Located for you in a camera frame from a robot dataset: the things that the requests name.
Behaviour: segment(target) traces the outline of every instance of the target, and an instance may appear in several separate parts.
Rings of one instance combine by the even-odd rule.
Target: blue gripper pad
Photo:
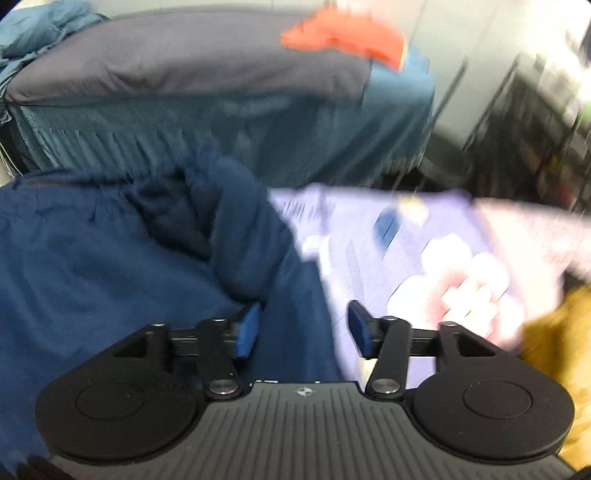
[[[373,318],[369,315],[367,310],[357,302],[349,303],[347,311],[349,330],[351,331],[351,335],[353,335],[353,339],[355,340],[361,355],[364,357],[371,356],[373,346],[368,322],[373,321]]]
[[[255,303],[246,315],[236,325],[237,335],[234,345],[236,358],[247,358],[250,356],[252,347],[258,336],[259,319],[261,316],[261,305]]]

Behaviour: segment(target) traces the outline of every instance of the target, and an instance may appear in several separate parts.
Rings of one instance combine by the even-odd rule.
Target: yellow fabric
[[[522,355],[573,398],[574,424],[560,456],[576,469],[591,465],[591,288],[579,288],[554,313],[527,323]]]

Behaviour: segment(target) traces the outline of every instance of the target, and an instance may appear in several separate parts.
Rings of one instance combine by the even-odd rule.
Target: ribbed black surface
[[[301,395],[304,387],[313,393]],[[515,466],[457,458],[417,433],[401,406],[371,401],[355,384],[255,384],[245,398],[208,407],[186,440],[153,460],[102,468],[54,461],[77,480],[565,480],[573,474],[555,456]]]

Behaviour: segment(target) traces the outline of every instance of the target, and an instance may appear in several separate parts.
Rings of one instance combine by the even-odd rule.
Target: red object
[[[325,7],[281,34],[281,44],[294,50],[333,48],[350,55],[377,60],[399,71],[404,65],[407,42],[404,34],[371,17]]]

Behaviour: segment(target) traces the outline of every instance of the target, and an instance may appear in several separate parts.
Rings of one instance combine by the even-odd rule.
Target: blue cloth
[[[197,150],[157,174],[30,174],[0,189],[0,462],[45,454],[40,390],[154,322],[264,307],[241,375],[340,381],[316,264],[267,191]]]
[[[69,35],[105,19],[85,0],[58,0],[11,11],[0,21],[0,126],[10,120],[8,83],[27,64]]]
[[[10,103],[31,168],[155,166],[209,145],[270,187],[369,183],[423,151],[434,96],[426,59],[393,72],[374,63],[363,100],[311,96],[68,98]]]

